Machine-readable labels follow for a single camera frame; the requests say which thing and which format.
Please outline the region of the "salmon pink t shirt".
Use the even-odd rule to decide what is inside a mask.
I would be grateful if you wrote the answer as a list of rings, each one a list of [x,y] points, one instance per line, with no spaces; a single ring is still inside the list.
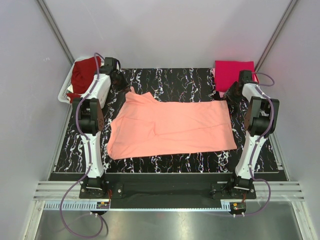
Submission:
[[[162,102],[132,89],[111,122],[113,160],[237,149],[227,102]]]

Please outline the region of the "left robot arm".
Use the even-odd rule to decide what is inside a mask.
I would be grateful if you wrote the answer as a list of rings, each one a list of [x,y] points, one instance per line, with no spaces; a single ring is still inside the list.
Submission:
[[[93,70],[86,76],[90,83],[79,93],[73,84],[72,114],[81,136],[85,154],[85,176],[101,178],[104,168],[101,159],[100,136],[104,128],[104,108],[110,88],[116,92],[129,91],[129,83],[121,70],[120,61],[114,57],[103,57],[95,53],[89,59]]]

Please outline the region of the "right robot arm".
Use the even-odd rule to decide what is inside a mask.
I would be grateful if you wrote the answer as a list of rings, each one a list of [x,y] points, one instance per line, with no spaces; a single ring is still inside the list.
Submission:
[[[235,175],[241,179],[253,180],[254,170],[262,146],[275,131],[280,101],[270,98],[256,81],[254,72],[241,70],[238,81],[224,93],[223,99],[235,111],[243,99],[249,103],[245,118],[245,144],[239,163],[235,167]]]

